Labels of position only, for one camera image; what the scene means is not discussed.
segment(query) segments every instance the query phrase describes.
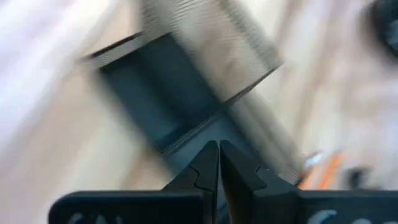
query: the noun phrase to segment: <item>black plastic tool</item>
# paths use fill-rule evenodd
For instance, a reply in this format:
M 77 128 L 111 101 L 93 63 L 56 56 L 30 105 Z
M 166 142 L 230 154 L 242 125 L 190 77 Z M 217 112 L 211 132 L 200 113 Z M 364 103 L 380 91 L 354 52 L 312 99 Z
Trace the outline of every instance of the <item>black plastic tool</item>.
M 303 191 L 229 141 L 220 148 L 231 223 L 398 223 L 396 191 Z M 216 223 L 218 161 L 210 141 L 163 190 L 70 194 L 53 205 L 49 223 Z

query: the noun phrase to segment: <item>orange object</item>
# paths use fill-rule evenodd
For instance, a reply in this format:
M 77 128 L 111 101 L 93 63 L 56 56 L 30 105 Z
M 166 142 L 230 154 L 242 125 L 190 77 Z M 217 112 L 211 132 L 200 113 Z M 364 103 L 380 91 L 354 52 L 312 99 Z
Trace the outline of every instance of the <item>orange object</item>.
M 335 154 L 333 154 L 332 158 L 327 164 L 325 174 L 322 175 L 320 183 L 318 184 L 317 187 L 315 187 L 316 190 L 326 190 L 331 187 L 332 183 L 336 179 L 338 168 L 342 162 L 343 162 L 343 154 L 341 152 L 336 152 Z M 315 181 L 317 176 L 316 174 L 322 165 L 323 164 L 317 164 L 308 171 L 308 173 L 306 174 L 306 178 L 298 186 L 299 189 L 302 190 L 314 189 L 314 187 L 312 187 L 313 182 Z
M 306 178 L 298 186 L 299 189 L 310 190 L 311 183 L 313 182 L 314 176 L 315 176 L 314 173 L 318 169 L 318 166 L 319 165 L 316 165 L 316 166 L 312 167 L 311 170 L 309 172 L 307 172 L 307 174 L 305 175 Z
M 318 190 L 329 189 L 332 183 L 336 179 L 336 174 L 339 166 L 343 163 L 343 154 L 337 152 L 330 160 L 326 169 L 325 175 L 323 175 L 321 182 L 318 185 Z

